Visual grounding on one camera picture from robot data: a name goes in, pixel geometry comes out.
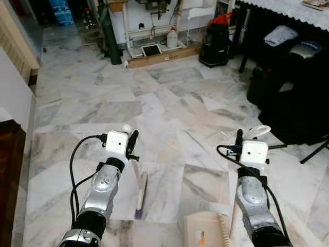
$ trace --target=marble floor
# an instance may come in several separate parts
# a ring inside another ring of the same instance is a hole
[[[137,183],[128,166],[102,246],[182,246],[177,221],[188,205],[226,214],[233,222],[232,246],[252,246],[238,207],[232,219],[237,167],[214,147],[234,143],[237,129],[260,124],[259,110],[246,99],[254,64],[239,74],[239,58],[207,68],[192,56],[126,69],[103,59],[96,46],[84,45],[74,26],[46,28],[43,46],[23,246],[57,246],[71,221],[68,162],[73,148],[85,136],[123,124],[140,133],[136,154],[149,176],[144,215],[134,221]],[[272,134],[264,139],[280,144]],[[323,150],[305,165],[299,163],[316,146],[268,154],[265,174],[295,247],[329,246],[329,153]],[[74,162],[76,181],[106,158],[99,141],[82,145]],[[88,188],[85,183],[78,189],[80,203]]]

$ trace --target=wooden board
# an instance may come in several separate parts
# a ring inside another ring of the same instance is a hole
[[[169,52],[164,52],[162,54],[157,54],[149,57],[142,58],[132,58],[128,60],[128,68],[139,68],[156,63],[167,62],[179,58],[185,58],[192,55],[198,55],[201,51],[202,46],[191,46],[188,48],[183,48],[179,50],[173,50]]]
[[[128,0],[107,0],[107,4],[112,13],[122,11],[122,3],[126,3]]]

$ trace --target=red bag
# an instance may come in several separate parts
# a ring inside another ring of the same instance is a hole
[[[232,18],[232,16],[233,16],[233,12],[229,12],[227,14],[219,14],[216,18],[211,19],[208,22],[208,26],[212,23],[228,26],[229,20]]]

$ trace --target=white tablecloth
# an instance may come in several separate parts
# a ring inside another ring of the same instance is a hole
[[[307,22],[315,27],[329,31],[329,10],[320,11],[304,6],[301,0],[241,0],[295,20]]]

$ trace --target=black chair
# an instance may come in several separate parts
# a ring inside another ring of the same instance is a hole
[[[329,136],[326,138],[325,142],[318,147],[316,150],[314,150],[309,156],[307,156],[306,158],[302,159],[300,161],[301,164],[304,164],[305,162],[307,162],[310,158],[312,158],[314,155],[316,155],[318,152],[320,152],[322,149],[326,148],[329,150]]]

